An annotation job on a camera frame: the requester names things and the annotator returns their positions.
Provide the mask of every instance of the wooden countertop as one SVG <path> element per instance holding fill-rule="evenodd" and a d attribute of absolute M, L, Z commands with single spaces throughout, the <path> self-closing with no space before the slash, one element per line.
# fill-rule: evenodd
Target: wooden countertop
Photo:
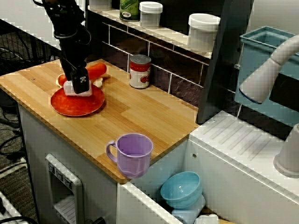
<path fill-rule="evenodd" d="M 114 180 L 126 183 L 107 157 L 106 144 L 125 133 L 142 133 L 154 143 L 152 164 L 198 127 L 198 109 L 154 86 L 131 88 L 129 73 L 103 60 L 87 67 L 98 62 L 107 66 L 101 87 L 105 102 L 90 116 L 66 117 L 52 108 L 50 98 L 59 89 L 56 77 L 63 73 L 59 60 L 1 76 L 0 88 Z"/>

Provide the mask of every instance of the jar lid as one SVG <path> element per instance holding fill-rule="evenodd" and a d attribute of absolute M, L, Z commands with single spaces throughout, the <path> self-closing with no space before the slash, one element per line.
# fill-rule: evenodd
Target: jar lid
<path fill-rule="evenodd" d="M 139 4 L 139 10 L 145 13 L 160 14 L 163 12 L 163 5 L 154 1 L 143 1 Z"/>
<path fill-rule="evenodd" d="M 133 55 L 130 60 L 135 64 L 148 64 L 151 62 L 151 58 L 145 55 Z"/>
<path fill-rule="evenodd" d="M 215 15 L 195 13 L 189 16 L 188 24 L 196 29 L 216 32 L 220 23 L 220 18 Z"/>

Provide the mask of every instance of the soup can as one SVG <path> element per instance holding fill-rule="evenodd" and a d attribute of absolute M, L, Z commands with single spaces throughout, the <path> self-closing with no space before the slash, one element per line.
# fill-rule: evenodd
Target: soup can
<path fill-rule="evenodd" d="M 139 21 L 139 0 L 121 0 L 120 19 L 127 21 Z"/>
<path fill-rule="evenodd" d="M 145 89 L 150 84 L 151 58 L 145 55 L 130 57 L 130 81 L 129 84 L 135 89 Z"/>

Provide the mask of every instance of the white faucet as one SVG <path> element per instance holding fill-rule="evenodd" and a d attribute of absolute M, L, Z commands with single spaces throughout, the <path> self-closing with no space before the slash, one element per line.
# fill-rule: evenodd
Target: white faucet
<path fill-rule="evenodd" d="M 283 42 L 264 64 L 244 80 L 240 85 L 241 94 L 254 103 L 263 103 L 270 94 L 281 67 L 297 52 L 299 35 Z M 285 176 L 299 178 L 299 124 L 294 126 L 275 157 L 274 167 Z"/>

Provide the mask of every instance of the mug handle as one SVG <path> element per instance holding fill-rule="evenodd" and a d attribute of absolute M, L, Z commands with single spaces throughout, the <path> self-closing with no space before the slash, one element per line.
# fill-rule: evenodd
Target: mug handle
<path fill-rule="evenodd" d="M 106 145 L 106 154 L 109 157 L 109 159 L 117 163 L 117 158 L 114 155 L 112 155 L 112 153 L 110 152 L 110 148 L 109 148 L 110 146 L 116 147 L 115 142 L 114 141 L 108 142 L 108 145 Z"/>

